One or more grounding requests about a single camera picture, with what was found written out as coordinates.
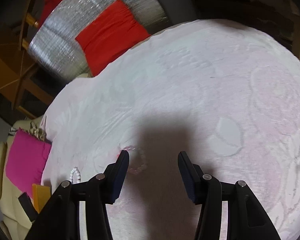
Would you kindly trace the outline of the magenta cushion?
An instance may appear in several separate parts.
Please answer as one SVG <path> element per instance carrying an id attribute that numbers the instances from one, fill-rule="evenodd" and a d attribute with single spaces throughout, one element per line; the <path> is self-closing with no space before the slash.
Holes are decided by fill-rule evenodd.
<path id="1" fill-rule="evenodd" d="M 32 185 L 41 183 L 51 144 L 17 130 L 9 150 L 6 176 L 21 192 L 33 197 Z"/>

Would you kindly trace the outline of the wooden cabinet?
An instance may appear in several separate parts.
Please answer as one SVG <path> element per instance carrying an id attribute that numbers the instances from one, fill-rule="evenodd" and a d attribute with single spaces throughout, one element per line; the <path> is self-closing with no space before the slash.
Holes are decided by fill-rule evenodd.
<path id="1" fill-rule="evenodd" d="M 19 49 L 19 38 L 6 26 L 0 27 L 0 94 L 13 110 L 34 119 L 44 114 L 53 97 L 31 78 L 39 66 L 26 50 Z"/>

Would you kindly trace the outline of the orange cardboard box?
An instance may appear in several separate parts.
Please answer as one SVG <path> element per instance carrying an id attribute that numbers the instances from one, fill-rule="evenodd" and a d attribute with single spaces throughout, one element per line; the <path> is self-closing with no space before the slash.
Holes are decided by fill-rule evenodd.
<path id="1" fill-rule="evenodd" d="M 34 208 L 40 213 L 51 197 L 51 189 L 48 186 L 32 184 L 32 194 Z"/>

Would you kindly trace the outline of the silver foil insulation panel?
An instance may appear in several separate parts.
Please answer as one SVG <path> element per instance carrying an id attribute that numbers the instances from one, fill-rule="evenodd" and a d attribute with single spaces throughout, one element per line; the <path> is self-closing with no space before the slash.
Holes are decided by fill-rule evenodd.
<path id="1" fill-rule="evenodd" d="M 28 54 L 63 83 L 87 72 L 87 61 L 75 38 L 114 1 L 62 0 L 36 32 Z M 123 1 L 150 34 L 169 26 L 158 0 Z"/>

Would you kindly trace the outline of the wooden stair railing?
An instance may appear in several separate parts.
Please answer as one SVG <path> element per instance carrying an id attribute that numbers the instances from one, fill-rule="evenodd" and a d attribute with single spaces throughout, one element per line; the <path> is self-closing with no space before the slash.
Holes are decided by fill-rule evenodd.
<path id="1" fill-rule="evenodd" d="M 37 30 L 40 25 L 44 0 L 25 0 L 25 5 L 21 13 L 21 24 L 19 32 L 18 50 L 28 50 L 30 40 L 29 30 Z"/>

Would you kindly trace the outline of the beige crumpled cloth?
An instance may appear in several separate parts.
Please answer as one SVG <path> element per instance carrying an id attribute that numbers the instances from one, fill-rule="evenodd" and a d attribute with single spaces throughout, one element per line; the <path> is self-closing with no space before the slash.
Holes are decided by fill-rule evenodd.
<path id="1" fill-rule="evenodd" d="M 34 122 L 30 122 L 29 134 L 36 137 L 40 141 L 46 140 L 45 131 L 38 127 Z"/>

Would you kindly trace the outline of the wooden side table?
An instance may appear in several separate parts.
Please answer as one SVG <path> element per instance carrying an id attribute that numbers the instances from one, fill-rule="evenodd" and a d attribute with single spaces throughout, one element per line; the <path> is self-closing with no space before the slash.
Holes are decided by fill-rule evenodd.
<path id="1" fill-rule="evenodd" d="M 251 26 L 290 50 L 300 60 L 300 9 L 293 0 L 249 0 Z"/>

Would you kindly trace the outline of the cream leather headboard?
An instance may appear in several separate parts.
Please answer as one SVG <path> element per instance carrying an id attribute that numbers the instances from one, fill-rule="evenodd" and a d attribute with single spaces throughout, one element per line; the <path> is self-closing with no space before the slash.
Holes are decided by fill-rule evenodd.
<path id="1" fill-rule="evenodd" d="M 0 142 L 0 211 L 3 218 L 0 227 L 8 239 L 24 239 L 32 226 L 28 216 L 19 203 L 22 192 L 6 176 L 6 163 L 14 136 L 8 135 Z"/>

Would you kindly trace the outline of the red cushion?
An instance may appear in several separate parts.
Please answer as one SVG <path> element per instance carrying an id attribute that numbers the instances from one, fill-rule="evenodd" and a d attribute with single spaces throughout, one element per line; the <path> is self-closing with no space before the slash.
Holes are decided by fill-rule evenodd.
<path id="1" fill-rule="evenodd" d="M 92 76 L 139 42 L 150 37 L 122 1 L 111 3 L 75 38 L 82 48 Z"/>

